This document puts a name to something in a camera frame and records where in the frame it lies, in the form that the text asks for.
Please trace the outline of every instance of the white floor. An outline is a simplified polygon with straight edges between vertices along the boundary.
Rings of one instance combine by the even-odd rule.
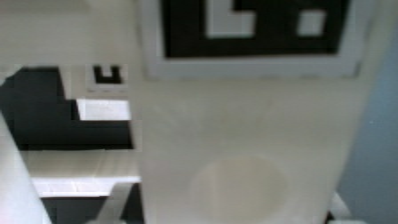
[[[109,196],[114,184],[141,182],[134,150],[22,151],[41,197]]]

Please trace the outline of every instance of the circular mark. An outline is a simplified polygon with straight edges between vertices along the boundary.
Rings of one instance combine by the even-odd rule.
[[[278,212],[288,183],[274,164],[258,157],[217,161],[191,186],[198,218],[216,224],[256,224]]]

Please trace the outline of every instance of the white panel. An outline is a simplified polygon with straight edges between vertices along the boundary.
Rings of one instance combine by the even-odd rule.
[[[299,36],[322,36],[326,28],[328,14],[322,10],[304,10],[299,20]]]
[[[153,69],[161,69],[159,77],[178,72],[185,78],[214,76],[217,71],[226,72],[223,75],[230,75],[232,71],[239,77],[253,77],[255,72],[269,71],[269,66],[271,71],[280,71],[274,70],[274,64],[267,60],[246,61],[251,65],[248,67],[240,60],[237,64],[230,62],[223,65],[212,60],[207,63],[187,60],[175,63],[175,68],[168,67],[169,62],[155,57],[162,55],[161,30],[155,29],[161,19],[157,2],[141,1],[146,15],[152,15],[152,18],[145,16],[143,28],[145,36],[150,38],[146,41],[152,43],[152,46],[146,44],[146,53],[152,54],[148,63]],[[312,74],[319,74],[320,68],[326,69],[322,74],[329,74],[329,77],[338,77],[344,70],[352,70],[351,66],[345,67],[345,61],[360,59],[361,51],[351,44],[358,46],[356,41],[363,42],[367,39],[363,25],[370,18],[370,8],[361,7],[370,1],[354,0],[354,2],[358,10],[351,14],[352,29],[347,30],[342,58],[329,60],[310,57],[301,59],[303,61],[276,59],[280,69],[292,66],[281,70],[281,75],[292,76],[296,66],[303,71],[315,71]],[[256,219],[251,220],[253,223],[320,224],[326,221],[397,22],[398,1],[383,0],[379,4],[381,8],[376,7],[379,17],[367,39],[368,54],[356,78],[228,80],[224,76],[217,81],[162,81],[145,77],[146,69],[139,62],[134,64],[137,70],[132,72],[136,75],[130,79],[130,97],[137,111],[134,120],[143,121],[143,126],[134,128],[143,136],[141,175],[150,224],[230,223],[226,220],[230,221],[235,214],[230,217],[226,211],[230,208],[237,209],[228,204],[228,200],[237,199],[230,199],[230,196],[235,190],[240,193],[246,189],[251,191],[253,186],[255,192],[249,197],[255,198],[255,204],[262,204],[256,200],[256,195],[262,194],[256,188],[264,182],[262,178],[272,180],[264,184],[265,204],[260,206],[271,210],[256,212],[251,216]],[[248,157],[265,161],[260,163],[264,165],[258,166],[248,160],[237,164],[224,163],[230,159],[240,160]],[[271,167],[269,171],[256,172],[264,166]],[[246,185],[244,178],[255,185]],[[237,182],[235,185],[228,185],[232,189],[228,187],[221,189],[232,182]],[[239,212],[244,216],[251,215],[246,209]]]
[[[127,100],[79,99],[79,114],[84,121],[129,121],[130,106]]]
[[[233,0],[207,0],[207,7],[208,37],[253,37],[256,15],[251,12],[233,13]]]

